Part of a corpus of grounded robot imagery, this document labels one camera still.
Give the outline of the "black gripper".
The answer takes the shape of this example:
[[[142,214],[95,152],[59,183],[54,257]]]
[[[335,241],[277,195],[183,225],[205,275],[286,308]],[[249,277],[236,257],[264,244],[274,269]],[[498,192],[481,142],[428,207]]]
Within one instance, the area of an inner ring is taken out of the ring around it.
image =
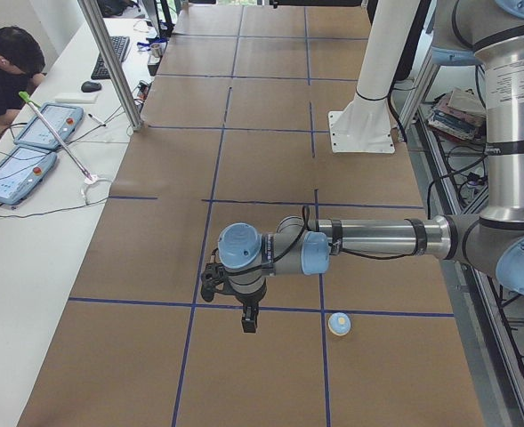
[[[239,302],[242,303],[243,307],[243,316],[241,318],[241,324],[244,333],[256,333],[259,303],[263,298],[263,291],[257,291],[251,294],[238,294],[237,299]]]

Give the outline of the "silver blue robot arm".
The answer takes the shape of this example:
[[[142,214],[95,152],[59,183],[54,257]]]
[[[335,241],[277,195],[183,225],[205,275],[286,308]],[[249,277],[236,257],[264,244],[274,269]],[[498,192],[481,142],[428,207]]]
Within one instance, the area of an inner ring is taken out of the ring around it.
[[[235,297],[242,327],[257,327],[266,279],[324,273],[332,256],[388,261],[429,254],[467,264],[524,295],[524,1],[440,1],[431,51],[442,65],[481,64],[486,90],[488,203],[430,220],[285,218],[262,234],[226,227],[201,277],[201,295]]]

